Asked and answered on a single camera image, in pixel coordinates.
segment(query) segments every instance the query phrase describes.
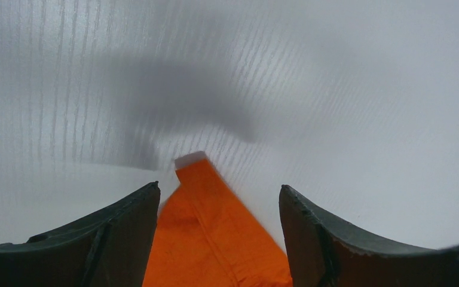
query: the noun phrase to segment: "orange strap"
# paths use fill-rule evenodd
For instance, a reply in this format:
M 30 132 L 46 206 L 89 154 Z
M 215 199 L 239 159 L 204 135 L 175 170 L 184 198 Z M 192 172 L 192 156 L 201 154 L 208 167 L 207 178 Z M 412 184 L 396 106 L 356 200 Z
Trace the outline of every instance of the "orange strap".
M 177 170 L 144 287 L 291 287 L 287 258 L 208 160 Z

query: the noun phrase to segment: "textured white wall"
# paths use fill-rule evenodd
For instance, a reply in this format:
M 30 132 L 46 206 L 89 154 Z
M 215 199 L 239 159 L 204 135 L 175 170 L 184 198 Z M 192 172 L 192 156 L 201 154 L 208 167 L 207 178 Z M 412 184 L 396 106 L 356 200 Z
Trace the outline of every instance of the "textured white wall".
M 281 244 L 281 184 L 459 243 L 459 1 L 0 0 L 0 243 L 198 150 Z

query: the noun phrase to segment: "white plastic sheet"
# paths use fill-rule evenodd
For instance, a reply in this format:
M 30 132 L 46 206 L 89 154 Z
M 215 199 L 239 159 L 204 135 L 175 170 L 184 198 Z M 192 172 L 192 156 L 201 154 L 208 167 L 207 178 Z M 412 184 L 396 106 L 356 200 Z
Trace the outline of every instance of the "white plastic sheet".
M 281 184 L 459 243 L 459 1 L 0 0 L 0 243 L 198 150 L 281 245 Z

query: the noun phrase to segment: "orange fabric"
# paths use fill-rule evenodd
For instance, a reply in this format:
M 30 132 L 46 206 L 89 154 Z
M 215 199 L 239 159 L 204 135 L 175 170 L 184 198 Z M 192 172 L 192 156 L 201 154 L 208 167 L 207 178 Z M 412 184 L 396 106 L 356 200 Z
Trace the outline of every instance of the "orange fabric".
M 208 160 L 177 170 L 159 216 L 144 287 L 291 287 L 284 252 Z

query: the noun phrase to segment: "white surface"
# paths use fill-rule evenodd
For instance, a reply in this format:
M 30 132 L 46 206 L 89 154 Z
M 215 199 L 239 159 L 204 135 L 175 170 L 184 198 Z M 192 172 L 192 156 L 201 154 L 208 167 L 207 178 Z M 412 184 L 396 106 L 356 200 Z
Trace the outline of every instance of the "white surface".
M 0 1 L 0 243 L 198 150 L 281 245 L 281 184 L 459 243 L 459 1 Z

